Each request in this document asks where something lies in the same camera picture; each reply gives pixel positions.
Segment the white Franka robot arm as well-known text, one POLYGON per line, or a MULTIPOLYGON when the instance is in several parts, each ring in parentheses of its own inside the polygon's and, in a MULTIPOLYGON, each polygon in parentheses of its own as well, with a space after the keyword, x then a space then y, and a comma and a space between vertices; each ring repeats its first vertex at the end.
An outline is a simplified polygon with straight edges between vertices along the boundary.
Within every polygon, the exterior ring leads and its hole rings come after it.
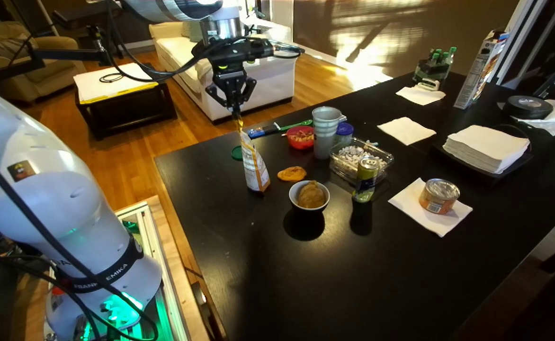
MULTIPOLYGON (((248 61, 273 54, 226 0, 123 0, 150 23, 197 21, 194 61, 209 61, 207 93, 233 114, 252 95, 248 61)), ((46 323, 57 341, 158 341, 146 307, 163 271, 108 207, 89 167, 46 126, 0 97, 0 235, 50 260, 61 294, 46 323)))

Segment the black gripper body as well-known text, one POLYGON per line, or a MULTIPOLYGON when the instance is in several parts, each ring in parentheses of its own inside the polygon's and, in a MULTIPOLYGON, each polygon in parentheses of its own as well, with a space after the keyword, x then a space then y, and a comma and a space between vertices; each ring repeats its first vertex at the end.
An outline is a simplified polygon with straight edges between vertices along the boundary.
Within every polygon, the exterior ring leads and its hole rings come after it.
POLYGON ((192 54, 207 59, 214 74, 243 73, 247 61, 266 59, 273 56, 273 44, 266 38, 230 38, 199 42, 192 54))

